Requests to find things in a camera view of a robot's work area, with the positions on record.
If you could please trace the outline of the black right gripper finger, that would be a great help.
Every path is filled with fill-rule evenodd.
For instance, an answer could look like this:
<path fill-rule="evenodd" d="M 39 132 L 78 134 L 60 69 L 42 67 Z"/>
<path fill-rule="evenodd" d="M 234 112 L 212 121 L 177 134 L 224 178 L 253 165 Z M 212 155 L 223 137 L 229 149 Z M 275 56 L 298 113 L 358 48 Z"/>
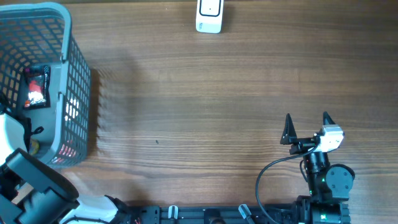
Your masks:
<path fill-rule="evenodd" d="M 332 120 L 331 116 L 327 111 L 323 112 L 323 125 L 335 125 L 335 122 Z"/>
<path fill-rule="evenodd" d="M 285 126 L 280 138 L 281 145 L 290 145 L 297 143 L 297 133 L 295 132 L 294 124 L 289 113 L 285 117 Z"/>

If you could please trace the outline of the yellow capped bottle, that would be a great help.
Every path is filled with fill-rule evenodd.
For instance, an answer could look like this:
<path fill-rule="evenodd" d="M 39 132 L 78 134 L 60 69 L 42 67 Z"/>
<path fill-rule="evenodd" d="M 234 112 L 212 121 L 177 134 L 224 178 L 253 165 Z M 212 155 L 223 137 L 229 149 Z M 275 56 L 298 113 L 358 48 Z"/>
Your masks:
<path fill-rule="evenodd" d="M 29 154 L 34 156 L 39 152 L 39 149 L 40 149 L 40 144 L 38 140 L 30 139 Z"/>

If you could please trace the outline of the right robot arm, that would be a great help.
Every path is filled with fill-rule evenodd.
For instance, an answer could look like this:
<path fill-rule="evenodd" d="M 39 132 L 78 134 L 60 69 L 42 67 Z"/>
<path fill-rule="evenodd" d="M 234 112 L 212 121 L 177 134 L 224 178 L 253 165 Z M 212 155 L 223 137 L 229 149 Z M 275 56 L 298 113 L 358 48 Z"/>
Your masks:
<path fill-rule="evenodd" d="M 327 112 L 323 125 L 309 138 L 298 138 L 292 118 L 286 115 L 280 139 L 289 145 L 291 156 L 302 158 L 300 171 L 308 184 L 309 196 L 299 196 L 294 202 L 296 223 L 349 223 L 349 211 L 344 202 L 349 200 L 355 173 L 344 164 L 330 164 L 328 154 L 337 150 L 345 133 Z"/>

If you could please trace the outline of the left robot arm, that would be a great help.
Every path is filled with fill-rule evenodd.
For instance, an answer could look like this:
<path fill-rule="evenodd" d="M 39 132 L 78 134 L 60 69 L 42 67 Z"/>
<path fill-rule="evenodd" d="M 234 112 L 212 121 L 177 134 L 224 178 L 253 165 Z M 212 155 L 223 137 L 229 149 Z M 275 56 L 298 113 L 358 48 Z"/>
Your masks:
<path fill-rule="evenodd" d="M 83 197 L 62 175 L 31 156 L 32 135 L 1 95 L 1 223 L 131 223 L 125 203 L 107 195 Z"/>

